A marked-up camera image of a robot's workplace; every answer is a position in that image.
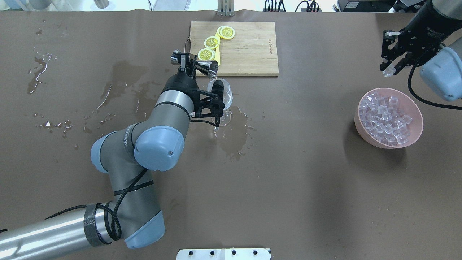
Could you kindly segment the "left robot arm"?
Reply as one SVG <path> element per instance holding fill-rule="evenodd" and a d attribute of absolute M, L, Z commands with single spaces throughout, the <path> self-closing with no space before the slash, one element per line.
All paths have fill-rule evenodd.
<path fill-rule="evenodd" d="M 51 260 L 123 240 L 130 249 L 148 246 L 165 233 L 152 171 L 168 171 L 179 161 L 189 125 L 213 117 L 219 127 L 225 108 L 224 84 L 199 89 L 196 72 L 216 79 L 218 62 L 175 50 L 179 66 L 150 117 L 110 132 L 91 148 L 95 168 L 109 176 L 114 199 L 59 211 L 36 224 L 1 233 L 2 260 Z"/>

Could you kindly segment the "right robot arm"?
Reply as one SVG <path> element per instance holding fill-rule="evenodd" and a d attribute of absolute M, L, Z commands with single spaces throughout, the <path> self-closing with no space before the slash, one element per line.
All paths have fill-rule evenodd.
<path fill-rule="evenodd" d="M 380 70 L 391 76 L 410 66 L 407 86 L 414 98 L 426 105 L 461 110 L 460 106 L 428 101 L 411 86 L 419 67 L 421 79 L 441 99 L 461 99 L 461 39 L 449 46 L 443 43 L 461 24 L 460 0 L 427 0 L 404 28 L 383 31 Z"/>

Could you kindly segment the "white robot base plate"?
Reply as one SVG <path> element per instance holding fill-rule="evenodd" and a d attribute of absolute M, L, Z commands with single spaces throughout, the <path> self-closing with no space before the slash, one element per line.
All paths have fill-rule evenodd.
<path fill-rule="evenodd" d="M 272 260 L 271 249 L 267 248 L 205 248 L 183 249 L 177 260 Z"/>

